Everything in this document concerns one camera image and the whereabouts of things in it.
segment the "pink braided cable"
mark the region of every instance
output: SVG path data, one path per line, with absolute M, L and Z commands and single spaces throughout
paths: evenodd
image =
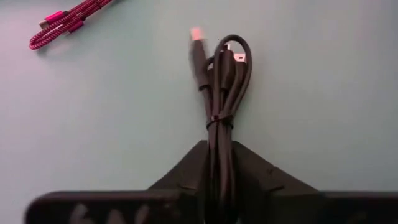
M 39 49 L 56 39 L 64 32 L 75 31 L 83 25 L 83 21 L 88 16 L 100 10 L 109 2 L 111 2 L 111 0 L 85 0 L 79 5 L 73 7 L 69 10 L 68 14 L 65 14 L 62 18 L 49 24 L 48 27 L 34 35 L 29 42 L 30 49 Z

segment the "teal background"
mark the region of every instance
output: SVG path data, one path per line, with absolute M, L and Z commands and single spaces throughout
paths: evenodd
M 79 2 L 0 1 L 1 223 L 49 191 L 144 189 L 206 138 L 192 26 L 252 48 L 235 140 L 319 189 L 398 190 L 398 1 L 118 0 L 28 48 Z

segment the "pink cable connector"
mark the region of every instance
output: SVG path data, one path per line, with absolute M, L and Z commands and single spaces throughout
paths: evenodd
M 111 0 L 85 0 L 69 11 L 58 11 L 51 16 L 47 16 L 40 23 L 42 31 L 31 38 L 30 49 L 39 49 L 66 31 L 75 32 L 83 26 L 83 21 L 88 16 L 100 10 L 109 2 Z

